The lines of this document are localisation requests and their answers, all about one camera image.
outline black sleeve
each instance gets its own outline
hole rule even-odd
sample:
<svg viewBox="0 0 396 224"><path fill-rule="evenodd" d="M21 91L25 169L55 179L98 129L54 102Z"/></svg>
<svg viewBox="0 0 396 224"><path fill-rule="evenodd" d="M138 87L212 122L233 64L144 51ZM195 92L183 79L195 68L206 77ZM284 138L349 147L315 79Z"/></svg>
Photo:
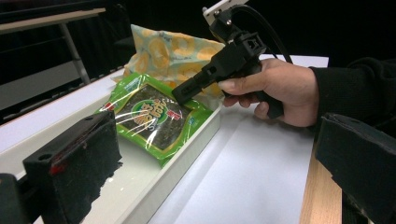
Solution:
<svg viewBox="0 0 396 224"><path fill-rule="evenodd" d="M315 68L319 89L318 121L327 112L361 121L396 111L396 59L362 58L347 68Z"/></svg>

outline white device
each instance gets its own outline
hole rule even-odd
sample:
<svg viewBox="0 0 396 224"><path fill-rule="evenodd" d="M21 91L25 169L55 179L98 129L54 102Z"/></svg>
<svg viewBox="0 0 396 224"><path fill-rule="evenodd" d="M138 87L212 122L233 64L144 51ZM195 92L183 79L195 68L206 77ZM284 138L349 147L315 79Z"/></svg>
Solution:
<svg viewBox="0 0 396 224"><path fill-rule="evenodd" d="M204 18L206 19L207 23L211 25L213 21L215 20L215 14L219 13L221 11L224 11L230 7L233 7L235 5L243 5L247 2L248 0L221 0L218 3L216 3L213 7L206 8L204 7L202 11L204 12Z"/></svg>

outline hand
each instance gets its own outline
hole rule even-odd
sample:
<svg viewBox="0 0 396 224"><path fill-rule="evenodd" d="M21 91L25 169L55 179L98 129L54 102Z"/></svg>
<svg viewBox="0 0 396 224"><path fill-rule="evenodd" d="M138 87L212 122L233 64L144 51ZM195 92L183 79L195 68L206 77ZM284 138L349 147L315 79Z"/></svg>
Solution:
<svg viewBox="0 0 396 224"><path fill-rule="evenodd" d="M242 107L250 107L258 103L254 114L260 119L268 119L270 105L259 102L254 91L265 91L282 102L284 115L279 119L285 123L308 127L317 121L318 84L310 68L266 59L262 60L260 73L221 81L219 87L232 95L224 99L225 106L239 102Z"/></svg>

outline green snack package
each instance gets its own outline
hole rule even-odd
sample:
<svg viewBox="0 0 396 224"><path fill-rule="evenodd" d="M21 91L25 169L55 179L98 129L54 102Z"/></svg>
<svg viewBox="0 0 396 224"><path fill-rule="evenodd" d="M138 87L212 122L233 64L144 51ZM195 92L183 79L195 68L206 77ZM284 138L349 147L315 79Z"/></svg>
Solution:
<svg viewBox="0 0 396 224"><path fill-rule="evenodd" d="M213 113L195 100L179 105L171 92L171 87L154 77L132 73L96 112L114 110L117 132L164 167Z"/></svg>

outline white plastic tray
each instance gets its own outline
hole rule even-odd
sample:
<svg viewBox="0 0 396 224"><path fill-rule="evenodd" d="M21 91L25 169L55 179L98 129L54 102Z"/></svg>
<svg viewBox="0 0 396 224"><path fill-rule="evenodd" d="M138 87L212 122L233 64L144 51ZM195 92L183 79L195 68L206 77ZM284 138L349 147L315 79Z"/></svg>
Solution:
<svg viewBox="0 0 396 224"><path fill-rule="evenodd" d="M35 111L35 113L39 113L39 116L35 113L28 114L10 122L6 126L1 126L0 136L2 138L7 137L9 133L9 137L12 138L14 136L13 139L15 141L9 143L8 139L7 143L12 146L0 148L0 173L11 173L16 177L22 177L24 171L21 161L24 158L44 146L53 137L78 120L89 116L108 100L113 83L111 83L112 81L109 80L109 77L106 77L106 79L99 80L97 81L98 83L92 83L90 86L73 92L70 96L66 96L56 103L40 108ZM100 91L101 94L94 93L98 89L103 89ZM51 119L51 117L59 117L59 114L62 114L60 111L62 108L60 107L70 107L70 100L86 99L87 96L91 96L92 100L88 103L84 102L79 109L75 109L61 118ZM81 102L75 102L75 108L78 108L80 104ZM149 219L154 215L173 187L219 129L220 102L206 102L206 104L214 110L212 116L162 169L159 163L145 150L120 137L122 166L103 185L101 196L92 203L92 210L85 217L83 223L149 222ZM48 122L49 124L39 123L43 127L34 133L29 133L26 129L30 129L32 128L30 125L34 125L29 123L29 120L35 119L36 116L42 118L41 122ZM11 132L17 132L24 122L25 129L23 131L21 129L21 132L27 135L24 137L19 136L18 133L13 133L16 135L12 135Z"/></svg>

